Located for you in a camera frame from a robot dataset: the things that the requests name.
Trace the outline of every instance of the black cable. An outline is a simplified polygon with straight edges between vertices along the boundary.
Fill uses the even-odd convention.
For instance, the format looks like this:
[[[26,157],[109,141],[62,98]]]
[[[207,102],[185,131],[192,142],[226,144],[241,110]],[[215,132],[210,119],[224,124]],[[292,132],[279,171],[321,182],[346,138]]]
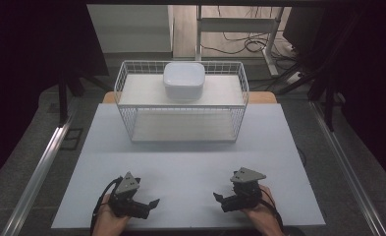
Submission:
[[[250,9],[248,10],[248,12],[245,14],[245,17],[248,15],[248,13],[250,13],[251,15],[251,12],[253,11],[253,7],[250,7]]]
[[[224,35],[224,38],[228,41],[242,41],[242,40],[246,40],[246,39],[249,39],[249,38],[256,38],[256,39],[260,39],[260,40],[267,40],[265,38],[259,38],[259,36],[262,36],[262,35],[266,35],[267,33],[259,33],[259,34],[256,34],[254,36],[247,36],[247,37],[242,37],[242,38],[227,38],[226,35],[224,34],[223,32],[223,35]]]
[[[295,57],[289,57],[289,56],[282,55],[275,43],[273,44],[273,46],[275,47],[277,52],[272,51],[272,57],[274,57],[274,58],[278,58],[278,57],[289,58],[290,60],[297,61],[297,58],[295,58]]]
[[[259,11],[259,7],[256,7],[256,13],[254,14],[254,17],[257,18],[257,12]]]
[[[262,81],[263,81],[263,82],[268,82],[268,81],[274,81],[274,80],[276,80],[276,78],[267,79],[267,80],[262,80]],[[264,86],[269,86],[270,84],[271,84],[271,83],[258,85],[258,86],[252,87],[252,88],[248,88],[248,90],[253,91],[253,90],[255,90],[255,89],[259,89],[259,88],[264,87]]]
[[[281,59],[282,61],[297,61],[296,57],[289,57],[289,56],[284,56],[282,54],[276,54],[276,52],[272,53],[273,58],[278,58]]]
[[[251,44],[256,44],[258,46],[258,49],[252,50],[252,49],[248,48],[248,46]],[[262,51],[265,47],[266,47],[266,43],[261,41],[261,40],[258,40],[258,39],[252,40],[249,38],[245,41],[245,49],[247,49],[249,52],[253,52],[253,53],[259,52],[259,51]]]
[[[220,6],[217,6],[217,11],[219,12],[219,17],[221,17]]]
[[[287,67],[283,67],[283,66],[279,65],[279,62],[281,62],[281,61],[293,61],[293,62],[296,62],[295,59],[291,59],[291,58],[282,58],[282,57],[277,58],[275,60],[275,66],[278,67],[278,68],[281,68],[282,70],[285,70],[285,71],[290,70],[294,65],[290,66],[288,68]]]
[[[273,202],[273,199],[270,197],[270,195],[266,192],[266,191],[264,191],[264,190],[262,190],[262,189],[260,189],[263,193],[265,193],[265,195],[269,198],[269,200],[271,201],[271,203],[273,204],[273,206],[276,208],[276,206],[275,206],[275,202]]]
[[[108,204],[108,203],[105,203],[105,204],[102,204],[101,202],[103,202],[103,198],[104,196],[106,195],[107,191],[110,189],[110,187],[112,187],[112,185],[114,184],[118,184],[120,182],[122,182],[123,180],[123,177],[120,176],[119,178],[117,179],[114,179],[112,182],[110,182],[109,185],[107,185],[107,187],[104,189],[103,193],[101,194],[100,198],[98,198],[98,201],[97,201],[97,204],[95,205],[95,208],[94,208],[94,211],[92,212],[92,216],[91,216],[91,224],[90,224],[90,228],[89,228],[89,235],[92,235],[92,231],[94,230],[94,226],[95,226],[95,221],[97,221],[97,215],[98,215],[98,211],[100,210],[100,206],[102,205],[105,205],[105,204]]]
[[[284,223],[282,222],[282,217],[281,217],[281,214],[279,214],[278,210],[276,209],[276,207],[272,206],[271,204],[269,204],[267,201],[265,200],[260,200],[259,201],[262,205],[266,206],[271,212],[272,214],[275,216],[276,220],[278,221],[278,224],[279,224],[279,227],[281,228],[281,231],[284,232]]]
[[[218,52],[221,52],[221,53],[226,53],[226,54],[238,54],[239,52],[242,52],[244,51],[246,48],[244,47],[243,49],[239,50],[239,51],[236,51],[236,52],[228,52],[228,51],[222,51],[220,49],[217,49],[217,48],[213,48],[213,47],[206,47],[206,46],[203,46],[201,45],[202,48],[205,48],[205,49],[209,49],[209,50],[214,50],[214,51],[218,51]]]
[[[269,85],[269,86],[265,89],[265,91],[269,90],[269,89],[272,88],[272,87],[275,88],[275,85],[276,85],[276,84],[278,84],[279,82],[281,82],[284,78],[286,79],[287,76],[288,76],[289,74],[291,74],[292,72],[294,72],[295,70],[297,70],[299,66],[300,66],[300,63],[294,64],[289,70],[287,70],[287,71],[285,71],[284,73],[282,73],[281,76],[279,76],[279,77],[277,78],[276,81],[274,81],[271,85]]]

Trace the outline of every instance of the metal wire rack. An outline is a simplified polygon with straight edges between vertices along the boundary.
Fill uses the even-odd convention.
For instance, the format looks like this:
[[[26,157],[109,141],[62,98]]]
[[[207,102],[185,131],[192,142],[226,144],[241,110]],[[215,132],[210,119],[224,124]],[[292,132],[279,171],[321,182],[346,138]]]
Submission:
[[[124,61],[115,100],[133,142],[235,142],[248,105],[241,62],[199,62],[205,69],[201,99],[166,97],[163,72],[170,61]]]

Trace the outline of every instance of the white panel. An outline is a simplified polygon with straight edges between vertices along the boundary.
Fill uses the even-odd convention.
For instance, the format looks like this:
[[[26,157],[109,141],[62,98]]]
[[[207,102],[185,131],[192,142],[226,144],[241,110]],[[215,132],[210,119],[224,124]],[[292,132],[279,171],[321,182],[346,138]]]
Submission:
[[[171,38],[171,51],[174,47],[173,45],[173,38],[174,38],[174,7],[172,5],[168,6],[168,22],[169,22],[169,32],[170,32],[170,38]]]
[[[170,52],[168,6],[87,5],[103,53]]]

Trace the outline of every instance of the metal rail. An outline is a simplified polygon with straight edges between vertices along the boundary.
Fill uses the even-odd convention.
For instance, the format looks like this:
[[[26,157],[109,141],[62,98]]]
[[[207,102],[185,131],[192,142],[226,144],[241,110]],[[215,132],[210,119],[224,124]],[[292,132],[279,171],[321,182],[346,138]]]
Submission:
[[[364,218],[366,219],[367,224],[370,227],[370,230],[376,236],[386,235],[386,230],[382,224],[382,220],[379,216],[379,213],[377,212],[372,200],[370,199],[366,190],[358,179],[355,170],[352,168],[348,158],[346,157],[345,152],[340,146],[339,140],[337,139],[334,133],[328,130],[328,127],[323,120],[324,114],[321,110],[321,107],[317,102],[311,101],[309,104],[315,112],[317,121],[322,131],[324,132],[327,142],[333,150],[337,162],[342,168],[343,174],[350,188],[352,189],[355,199],[358,202],[360,210],[363,213]]]
[[[64,126],[58,127],[55,130],[51,141],[33,171],[33,174],[30,177],[28,184],[1,235],[14,236],[18,235],[21,231],[33,202],[39,193],[40,187],[42,186],[51,164],[55,159],[55,155],[57,154],[58,149],[60,148],[60,145],[70,128],[70,124],[75,117],[77,107],[78,102],[75,99],[72,99],[68,108],[69,117],[67,121]]]

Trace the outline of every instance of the black wire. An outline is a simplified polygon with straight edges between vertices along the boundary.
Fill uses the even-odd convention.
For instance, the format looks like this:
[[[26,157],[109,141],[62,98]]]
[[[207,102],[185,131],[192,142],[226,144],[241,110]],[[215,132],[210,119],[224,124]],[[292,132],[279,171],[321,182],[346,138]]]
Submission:
[[[257,18],[257,12],[259,11],[259,7],[256,7],[256,13],[254,14],[254,17]]]
[[[283,66],[281,66],[281,65],[279,65],[279,63],[278,62],[281,62],[281,61],[294,61],[294,62],[296,62],[296,60],[294,60],[294,59],[289,59],[289,58],[278,58],[278,59],[276,59],[275,60],[275,65],[276,65],[276,67],[278,67],[278,68],[281,68],[282,70],[290,70],[293,66],[290,66],[290,67],[288,67],[288,68],[286,68],[286,67],[283,67]]]
[[[252,49],[248,48],[248,46],[251,44],[256,44],[258,46],[258,48],[256,50],[252,50]],[[266,47],[266,43],[264,43],[263,41],[258,40],[258,39],[252,40],[249,38],[245,41],[245,49],[247,49],[249,52],[253,52],[253,53],[259,52],[259,51],[262,51],[265,47]]]
[[[239,52],[242,52],[244,51],[246,48],[244,47],[243,49],[239,50],[239,51],[236,51],[236,52],[228,52],[228,51],[222,51],[220,49],[217,49],[217,48],[213,48],[213,47],[206,47],[206,46],[203,46],[201,45],[202,48],[205,48],[205,49],[209,49],[209,50],[214,50],[214,51],[218,51],[218,52],[221,52],[221,53],[226,53],[226,54],[238,54]]]
[[[275,206],[275,202],[273,202],[273,199],[272,197],[270,197],[270,195],[268,193],[266,193],[266,191],[260,189],[263,193],[265,193],[265,195],[269,198],[270,202],[272,203],[273,207],[276,208]]]
[[[266,206],[273,213],[273,215],[275,216],[276,220],[278,221],[278,224],[279,224],[279,227],[281,228],[281,231],[284,232],[284,224],[282,222],[282,217],[281,217],[281,214],[279,214],[279,212],[276,209],[276,207],[272,206],[271,204],[269,204],[267,201],[265,201],[263,199],[259,200],[259,202],[262,205]]]
[[[278,59],[281,59],[282,61],[297,61],[297,58],[296,57],[289,57],[289,56],[284,56],[282,54],[276,54],[276,52],[273,52],[272,53],[272,57],[273,58],[278,58]]]
[[[96,206],[94,208],[94,211],[92,212],[92,216],[91,216],[91,223],[90,223],[90,229],[89,229],[90,233],[89,233],[89,235],[92,235],[92,231],[94,230],[94,225],[95,225],[95,222],[97,221],[98,210],[100,209],[100,206],[103,205],[101,202],[103,202],[104,196],[106,195],[106,193],[110,189],[110,187],[112,187],[112,185],[118,184],[118,183],[122,182],[122,179],[123,179],[123,177],[120,176],[119,178],[114,179],[112,182],[110,182],[110,184],[108,184],[107,187],[104,189],[104,191],[101,194],[100,198],[98,198],[97,204],[96,204]]]
[[[290,60],[297,61],[296,57],[289,57],[289,56],[282,55],[275,43],[273,44],[273,46],[275,47],[275,49],[277,51],[277,52],[272,51],[272,57],[273,58],[287,58],[287,59],[290,59]]]
[[[336,37],[340,34],[340,31],[337,29],[333,33],[330,33],[330,36],[321,42],[320,45],[318,45],[314,50],[309,51],[306,55],[299,56],[298,60],[302,61],[305,59],[309,59],[310,57],[314,57],[316,54],[322,53],[324,50],[329,48],[332,44],[332,42],[336,39]]]
[[[272,88],[272,87],[275,88],[275,85],[276,85],[276,84],[278,84],[279,82],[281,82],[282,79],[287,78],[287,76],[288,76],[290,73],[292,73],[292,72],[294,72],[295,70],[297,70],[299,66],[300,66],[300,63],[294,64],[289,70],[287,70],[287,71],[285,71],[284,73],[282,73],[281,76],[279,76],[279,77],[277,78],[276,81],[274,81],[271,85],[269,85],[269,86],[265,89],[265,91],[269,90],[269,89]]]
[[[224,33],[225,32],[223,32],[224,38],[226,40],[229,40],[229,41],[242,41],[242,40],[246,40],[246,39],[249,39],[249,38],[256,38],[256,39],[260,39],[260,40],[267,40],[265,38],[259,38],[259,36],[266,35],[267,33],[259,33],[259,34],[256,34],[254,36],[249,36],[248,35],[247,37],[242,37],[242,38],[227,38]]]
[[[253,7],[250,7],[250,9],[248,10],[248,12],[245,14],[245,17],[248,15],[248,13],[251,13],[253,11]]]
[[[272,78],[272,79],[267,79],[267,80],[262,80],[263,82],[268,82],[268,81],[274,81],[274,80],[276,80],[276,78]],[[259,89],[259,88],[261,88],[261,87],[264,87],[264,86],[269,86],[271,84],[271,82],[270,83],[268,83],[268,84],[262,84],[262,85],[258,85],[258,86],[255,86],[255,87],[252,87],[252,88],[248,88],[250,91],[253,91],[253,90],[255,90],[255,89]]]

